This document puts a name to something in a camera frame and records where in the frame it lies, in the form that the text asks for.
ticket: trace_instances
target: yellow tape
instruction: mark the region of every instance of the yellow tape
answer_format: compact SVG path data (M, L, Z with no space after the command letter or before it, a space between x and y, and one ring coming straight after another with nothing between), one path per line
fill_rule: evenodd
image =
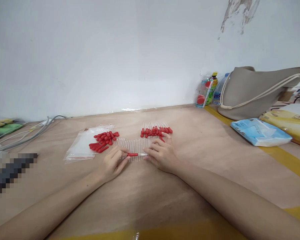
M213 116L218 118L224 124L230 126L233 120L226 118L219 114L216 109L205 106L204 108L207 112L211 113ZM300 159L293 156L292 154L286 152L280 147L258 147L265 153L273 157L277 162L284 165L286 168L290 169L292 172L300 177Z
M300 220L300 207L285 209L290 215ZM214 219L195 224L172 225L165 228L147 230L127 230L120 232L102 233L81 237L62 238L62 240L135 240L139 239L246 239L237 229L221 215Z

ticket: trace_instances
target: finger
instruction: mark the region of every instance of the finger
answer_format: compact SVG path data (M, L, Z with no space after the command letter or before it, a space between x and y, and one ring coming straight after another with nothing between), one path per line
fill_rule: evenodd
M144 148L143 150L154 158L159 157L159 153L155 150L152 150L150 148Z
M171 138L171 136L168 133L164 133L164 132L162 133L162 135L167 138L166 143L169 144L169 145L172 145L172 138Z
M127 153L122 152L121 150L117 151L114 156L111 158L112 161L118 162L120 158L125 157Z
M146 157L144 157L144 160L148 161L148 162L151 162L153 165L158 167L158 161L155 158L150 157L150 156L146 156Z
M159 151L162 149L162 147L160 147L158 144L152 143L152 144L150 145L150 149L154 149L154 150L156 150L156 151L159 152Z
M129 152L129 150L128 149L126 149L126 148L123 148L123 147L114 147L112 150L111 150L111 152L109 152L108 153L108 155L109 155L109 157L113 157L116 153L117 153L117 151L122 151L122 152L125 152L125 153L128 153Z
M122 160L122 162L118 165L116 169L116 174L121 173L122 169L127 165L131 157L126 157Z
M159 144L160 146L165 146L166 144L164 143L164 142L162 142L160 139L155 139L155 140L153 140L153 142L152 143L157 143L157 144Z

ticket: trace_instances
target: peeling paint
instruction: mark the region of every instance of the peeling paint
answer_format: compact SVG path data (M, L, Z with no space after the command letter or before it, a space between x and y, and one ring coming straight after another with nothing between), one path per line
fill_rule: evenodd
M224 32L225 29L225 23L226 21L231 18L233 15L237 15L240 12L240 6L244 6L244 10L241 13L242 14L242 27L241 27L241 33L243 34L243 28L246 24L251 22L251 20L254 17L254 14L257 11L258 5L260 0L229 0L228 8L226 10L226 13L224 14L224 19L221 25L221 32Z

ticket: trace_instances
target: blue tissue package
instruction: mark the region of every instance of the blue tissue package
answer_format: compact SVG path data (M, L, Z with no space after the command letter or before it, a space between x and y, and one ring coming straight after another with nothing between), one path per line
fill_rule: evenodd
M254 146L273 147L286 144L292 137L281 129L258 118L232 122L230 125Z

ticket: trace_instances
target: plastic bottle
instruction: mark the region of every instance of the plastic bottle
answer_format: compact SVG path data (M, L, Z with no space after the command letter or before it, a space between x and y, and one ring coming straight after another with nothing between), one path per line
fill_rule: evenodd
M214 90L216 89L216 87L218 85L217 74L218 74L217 72L214 72L212 74L213 83L212 83L212 86L211 86L211 89L210 89L210 92L209 92L208 99L206 101L206 105L209 105L212 102Z
M196 107L198 108L203 108L204 104L205 104L205 99L208 97L208 92L209 89L211 89L211 85L212 85L212 81L213 78L210 77L205 77L202 81L201 81L201 85L199 87L199 91L198 91L198 97L196 100Z
M223 88L223 85L228 77L230 73L226 73L224 75L224 78L219 82L219 84L216 87L216 90L214 91L214 95L213 95L213 104L217 104L220 105L220 96L221 96L221 91Z

